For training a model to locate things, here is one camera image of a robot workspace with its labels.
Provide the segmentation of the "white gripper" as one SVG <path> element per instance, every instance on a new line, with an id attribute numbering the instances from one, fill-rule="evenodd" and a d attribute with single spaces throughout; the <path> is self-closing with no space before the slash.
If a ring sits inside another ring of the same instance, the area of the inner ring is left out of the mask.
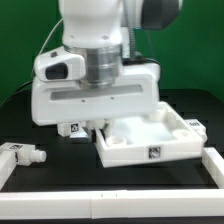
<path id="1" fill-rule="evenodd" d="M 57 48 L 36 57 L 32 119 L 39 126 L 147 114 L 159 102 L 160 66 L 122 63 L 117 48 Z"/>

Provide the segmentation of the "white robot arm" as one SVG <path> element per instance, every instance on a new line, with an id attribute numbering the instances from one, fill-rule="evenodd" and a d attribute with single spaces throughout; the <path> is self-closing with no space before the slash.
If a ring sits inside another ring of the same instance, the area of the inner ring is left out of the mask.
<path id="1" fill-rule="evenodd" d="M 33 121 L 42 126 L 155 111 L 160 66 L 123 62 L 127 32 L 167 27 L 182 4 L 183 0 L 59 0 L 63 45 L 35 59 Z"/>

